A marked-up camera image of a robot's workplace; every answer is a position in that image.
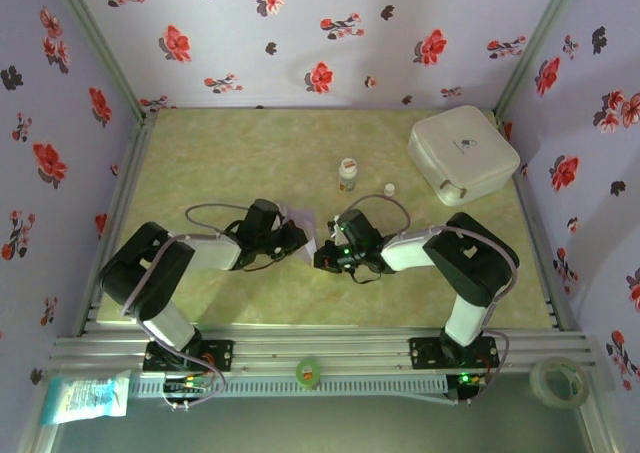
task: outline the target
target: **tape roll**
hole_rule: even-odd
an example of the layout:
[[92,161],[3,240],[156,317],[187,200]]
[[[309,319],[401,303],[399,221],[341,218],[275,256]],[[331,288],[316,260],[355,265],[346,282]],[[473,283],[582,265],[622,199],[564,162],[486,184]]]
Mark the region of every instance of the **tape roll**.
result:
[[[568,381],[568,392],[564,397],[553,390],[550,384],[552,374],[562,375]],[[529,374],[529,382],[536,397],[551,408],[578,408],[587,401],[591,391],[587,374],[580,365],[562,357],[536,363]]]
[[296,379],[302,388],[312,390],[320,381],[320,365],[311,358],[302,360],[296,368]]

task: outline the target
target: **clear tape roll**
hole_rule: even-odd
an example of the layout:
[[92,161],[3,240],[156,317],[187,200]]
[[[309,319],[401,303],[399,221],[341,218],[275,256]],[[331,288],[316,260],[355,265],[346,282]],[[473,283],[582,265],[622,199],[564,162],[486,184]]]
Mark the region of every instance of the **clear tape roll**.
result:
[[[569,382],[569,396],[562,398],[551,389],[549,373],[558,372]],[[589,397],[589,379],[576,362],[563,357],[551,357],[536,363],[529,374],[531,389],[538,399],[551,408],[578,408]]]

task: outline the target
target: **lavender wall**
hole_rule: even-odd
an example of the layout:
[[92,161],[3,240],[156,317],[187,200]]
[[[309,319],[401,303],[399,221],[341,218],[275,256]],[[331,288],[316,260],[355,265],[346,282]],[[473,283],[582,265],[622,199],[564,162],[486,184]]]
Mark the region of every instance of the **lavender wall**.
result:
[[146,108],[493,108],[550,0],[84,1]]
[[628,451],[640,443],[638,13],[638,0],[573,0],[505,115],[557,286],[614,378]]
[[59,0],[0,0],[0,14],[0,449],[9,452],[53,341],[71,334],[134,117]]

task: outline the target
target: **white bottle cap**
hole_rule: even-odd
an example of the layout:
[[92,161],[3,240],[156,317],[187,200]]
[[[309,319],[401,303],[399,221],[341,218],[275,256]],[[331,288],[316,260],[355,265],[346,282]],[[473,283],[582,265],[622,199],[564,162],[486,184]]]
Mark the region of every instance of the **white bottle cap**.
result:
[[353,178],[358,173],[356,160],[353,158],[345,158],[340,162],[340,174],[345,178]]

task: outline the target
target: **pill bottle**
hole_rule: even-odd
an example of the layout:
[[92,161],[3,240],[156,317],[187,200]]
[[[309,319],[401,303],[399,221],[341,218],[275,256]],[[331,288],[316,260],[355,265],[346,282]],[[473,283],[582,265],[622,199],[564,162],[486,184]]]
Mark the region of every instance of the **pill bottle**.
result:
[[356,175],[358,166],[353,158],[345,158],[338,168],[338,186],[340,191],[351,191],[356,186]]

